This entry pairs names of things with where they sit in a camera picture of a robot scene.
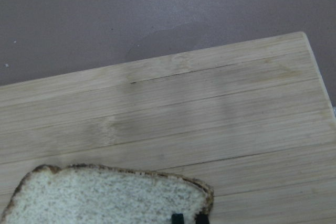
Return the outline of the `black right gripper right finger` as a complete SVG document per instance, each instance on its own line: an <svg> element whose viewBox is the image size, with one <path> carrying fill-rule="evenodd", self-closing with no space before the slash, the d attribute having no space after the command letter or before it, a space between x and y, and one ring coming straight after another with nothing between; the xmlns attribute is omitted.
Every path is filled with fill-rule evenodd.
<svg viewBox="0 0 336 224"><path fill-rule="evenodd" d="M199 213L195 217L196 224L210 224L209 217L207 214Z"/></svg>

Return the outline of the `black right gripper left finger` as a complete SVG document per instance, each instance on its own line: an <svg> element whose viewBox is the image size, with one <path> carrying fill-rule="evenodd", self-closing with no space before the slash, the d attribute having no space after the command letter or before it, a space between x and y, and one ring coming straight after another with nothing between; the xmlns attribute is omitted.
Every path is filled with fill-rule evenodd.
<svg viewBox="0 0 336 224"><path fill-rule="evenodd" d="M184 224L184 215L183 214L171 215L171 224Z"/></svg>

